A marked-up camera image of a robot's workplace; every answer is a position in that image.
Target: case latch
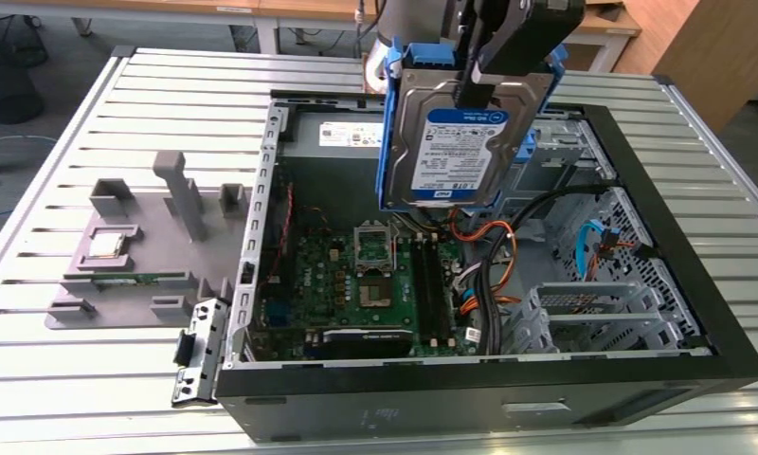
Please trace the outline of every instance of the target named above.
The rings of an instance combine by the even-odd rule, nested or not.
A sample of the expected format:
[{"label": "case latch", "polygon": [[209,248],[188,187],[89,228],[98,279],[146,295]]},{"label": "case latch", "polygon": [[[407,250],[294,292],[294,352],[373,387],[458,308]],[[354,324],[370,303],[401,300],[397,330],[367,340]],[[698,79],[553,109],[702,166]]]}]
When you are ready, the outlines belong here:
[{"label": "case latch", "polygon": [[230,314],[230,302],[222,298],[201,301],[193,307],[190,325],[180,333],[174,363],[180,365],[172,407],[210,406],[216,368]]}]

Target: power supply label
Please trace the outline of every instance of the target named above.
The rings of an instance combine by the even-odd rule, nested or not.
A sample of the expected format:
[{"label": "power supply label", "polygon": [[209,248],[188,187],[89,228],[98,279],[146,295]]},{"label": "power supply label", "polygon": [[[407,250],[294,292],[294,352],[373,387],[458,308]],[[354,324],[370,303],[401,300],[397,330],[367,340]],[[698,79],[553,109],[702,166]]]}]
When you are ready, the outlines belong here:
[{"label": "power supply label", "polygon": [[379,147],[381,123],[326,121],[319,125],[321,147]]},{"label": "power supply label", "polygon": [[418,198],[458,199],[477,190],[491,162],[487,143],[506,122],[505,111],[429,111],[413,174],[411,189]]}]

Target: gray carpet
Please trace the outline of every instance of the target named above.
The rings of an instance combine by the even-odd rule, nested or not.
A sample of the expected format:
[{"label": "gray carpet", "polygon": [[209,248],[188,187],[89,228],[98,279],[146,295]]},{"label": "gray carpet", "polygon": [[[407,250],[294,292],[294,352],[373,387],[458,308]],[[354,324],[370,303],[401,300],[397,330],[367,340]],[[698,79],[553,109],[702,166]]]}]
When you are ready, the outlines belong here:
[{"label": "gray carpet", "polygon": [[[34,120],[13,127],[0,126],[0,136],[24,134],[58,137],[85,93],[106,62],[110,50],[118,45],[233,51],[230,30],[224,26],[196,24],[136,23],[96,20],[89,38],[81,38],[65,18],[42,18],[40,30],[50,60],[30,70],[38,92],[45,99],[45,112]],[[281,50],[297,55],[317,55],[339,37],[338,31],[322,31],[307,36],[307,45],[295,45],[289,30],[281,32]],[[239,46],[257,52],[257,38],[249,27],[235,31]],[[365,38],[367,46],[373,37]],[[350,57],[354,33],[347,31],[325,55]],[[727,149],[758,185],[758,115],[747,107],[721,134]],[[50,150],[41,141],[14,140],[0,143],[0,211],[16,204],[38,166]],[[0,228],[5,216],[0,217]]]}]

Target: slotted metal surface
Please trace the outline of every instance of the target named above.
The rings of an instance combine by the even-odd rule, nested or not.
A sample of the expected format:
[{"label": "slotted metal surface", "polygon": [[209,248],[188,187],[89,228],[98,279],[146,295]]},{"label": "slotted metal surface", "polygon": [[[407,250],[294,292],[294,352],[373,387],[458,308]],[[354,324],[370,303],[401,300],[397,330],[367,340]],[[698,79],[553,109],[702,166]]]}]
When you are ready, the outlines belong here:
[{"label": "slotted metal surface", "polygon": [[[156,49],[110,60],[0,234],[0,443],[12,443],[0,453],[257,450],[221,408],[169,408],[178,330],[50,331],[42,320],[94,180],[122,177],[138,191],[164,191],[148,171],[154,152],[182,150],[200,187],[250,185],[270,88],[358,92],[359,64]],[[553,100],[610,108],[758,349],[758,200],[670,96],[647,77],[570,72]],[[654,455],[683,446],[758,453],[758,383],[626,428],[282,449],[486,453],[513,446],[526,454]]]}]

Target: mesh trash can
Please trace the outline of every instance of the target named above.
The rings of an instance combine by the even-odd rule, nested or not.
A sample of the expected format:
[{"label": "mesh trash can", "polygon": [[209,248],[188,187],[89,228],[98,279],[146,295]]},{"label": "mesh trash can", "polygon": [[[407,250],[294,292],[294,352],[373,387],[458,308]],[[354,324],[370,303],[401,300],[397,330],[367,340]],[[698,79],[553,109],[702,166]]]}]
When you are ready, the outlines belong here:
[{"label": "mesh trash can", "polygon": [[42,109],[41,96],[28,70],[0,46],[0,123],[13,125],[34,118]]},{"label": "mesh trash can", "polygon": [[38,18],[34,16],[0,15],[0,46],[16,61],[30,68],[48,60],[48,49],[38,37]]}]

